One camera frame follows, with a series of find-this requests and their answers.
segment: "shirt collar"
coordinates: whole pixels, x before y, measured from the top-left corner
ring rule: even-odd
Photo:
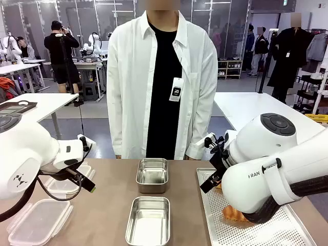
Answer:
[[[147,12],[146,11],[141,16],[140,27],[141,27],[142,38],[145,38],[145,33],[150,28],[150,26],[148,24]],[[180,42],[185,47],[187,46],[187,43],[188,43],[188,41],[187,41],[187,21],[184,18],[184,16],[181,14],[180,11],[179,11],[178,30],[177,30],[177,33],[176,33],[175,40]]]

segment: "mannequin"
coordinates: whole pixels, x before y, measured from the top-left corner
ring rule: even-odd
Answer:
[[[268,86],[273,87],[272,96],[286,104],[289,88],[294,86],[298,68],[306,64],[306,49],[310,44],[310,34],[301,28],[301,13],[291,14],[291,27],[283,30],[275,39],[276,66]]]

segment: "white table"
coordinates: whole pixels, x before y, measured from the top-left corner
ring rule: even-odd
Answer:
[[[322,125],[266,93],[217,92],[214,102],[237,131],[263,113],[277,113],[289,119],[296,127],[298,143],[308,140],[325,129]]]
[[[44,59],[35,59],[35,60],[23,60],[24,63],[42,63],[45,62]]]
[[[104,58],[102,59],[101,61],[95,61],[93,63],[87,63],[87,62],[84,62],[84,63],[80,63],[80,62],[76,62],[74,63],[76,65],[76,68],[78,70],[95,70],[96,71],[96,78],[97,78],[97,89],[98,89],[98,99],[96,100],[96,102],[99,102],[103,97],[104,95],[101,93],[101,89],[100,89],[100,82],[99,82],[99,77],[98,77],[98,72],[102,67],[103,67],[103,62],[106,62],[107,59]],[[51,62],[47,62],[47,63],[44,63],[44,65],[51,65]]]
[[[76,98],[78,98],[78,94],[72,95],[68,93],[28,93],[15,97],[6,102],[17,102],[26,100],[33,103],[37,103],[35,108],[23,113],[23,117],[28,118],[32,121],[40,122],[41,120],[51,115],[57,139],[60,140],[62,135],[59,130],[56,111]]]
[[[43,76],[42,76],[42,73],[40,70],[40,64],[14,64],[14,65],[0,67],[0,75],[10,74],[10,75],[12,75],[12,79],[13,79],[14,73],[17,72],[18,75],[20,76],[21,80],[23,81],[24,80],[23,72],[25,72],[25,74],[27,76],[27,80],[30,85],[30,90],[32,93],[34,93],[32,79],[31,79],[31,75],[29,72],[29,69],[34,68],[34,67],[38,67],[38,69],[39,69],[41,84],[42,84],[42,89],[40,89],[40,91],[42,91],[42,90],[46,89],[46,86],[45,86]],[[23,89],[25,91],[27,91],[25,83],[23,83]]]

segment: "table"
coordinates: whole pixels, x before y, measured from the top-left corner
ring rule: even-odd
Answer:
[[[10,75],[12,75],[12,80],[15,81],[13,79],[13,75],[14,75],[15,72],[17,72],[17,74],[21,77],[21,80],[23,81],[24,80],[23,72],[25,72],[25,74],[27,76],[27,80],[28,80],[29,85],[30,85],[30,90],[31,90],[32,93],[34,93],[32,79],[31,79],[31,75],[29,73],[29,69],[34,68],[34,67],[38,67],[38,70],[39,70],[39,73],[40,73],[41,84],[42,84],[42,89],[40,89],[40,91],[42,91],[44,89],[47,89],[48,87],[45,86],[39,64],[14,64],[14,65],[8,65],[8,66],[0,67],[0,75],[10,74]],[[34,71],[31,70],[31,72],[33,74],[35,82],[38,83],[37,76],[34,76]],[[25,83],[23,83],[23,89],[25,91],[27,91]]]
[[[47,246],[126,246],[125,232],[134,198],[147,196],[138,193],[135,182],[138,160],[87,159],[95,169],[93,194],[82,190],[71,200],[71,217],[59,234]],[[211,167],[208,161],[169,161],[169,188],[164,196],[171,203],[170,246],[210,246],[208,228],[203,211],[197,168]],[[37,184],[30,202],[47,198]],[[0,203],[0,212],[10,208],[16,200]],[[326,246],[328,224],[311,202],[304,198],[292,205],[317,246]],[[7,246],[6,226],[10,219],[0,223],[0,245]]]
[[[10,99],[6,102],[17,102],[26,100],[33,103],[37,103],[35,108],[23,113],[23,117],[28,118],[32,121],[40,122],[41,120],[51,115],[57,139],[60,140],[62,135],[59,130],[56,111],[76,98],[78,98],[78,94],[72,95],[69,93],[27,93]]]
[[[80,62],[76,62],[74,63],[76,65],[76,68],[78,70],[95,70],[96,71],[96,78],[97,78],[97,89],[98,89],[98,99],[96,100],[96,102],[99,102],[103,97],[104,97],[104,94],[102,94],[101,92],[101,89],[100,89],[100,82],[99,82],[99,77],[98,77],[98,71],[100,71],[100,76],[101,76],[101,81],[102,81],[102,86],[103,88],[106,87],[105,83],[106,83],[106,77],[103,75],[103,71],[102,71],[102,68],[103,68],[103,62],[106,62],[107,59],[103,59],[101,61],[95,61],[93,63],[87,63],[87,62],[84,62],[84,63],[80,63]],[[44,63],[44,65],[51,65],[51,62],[47,62],[47,63]]]
[[[46,61],[45,59],[23,60],[24,63],[42,63],[45,61]]]
[[[277,113],[288,118],[296,127],[299,144],[325,129],[266,93],[217,92],[214,102],[236,131],[240,131],[253,118],[263,113]]]

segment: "shirt cuff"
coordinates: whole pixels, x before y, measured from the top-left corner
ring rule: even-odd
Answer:
[[[196,160],[201,160],[201,158],[203,157],[203,153],[204,153],[204,148],[200,148],[197,145],[193,145],[193,144],[190,144],[186,151],[187,156]]]
[[[113,146],[115,155],[122,155],[122,145]]]

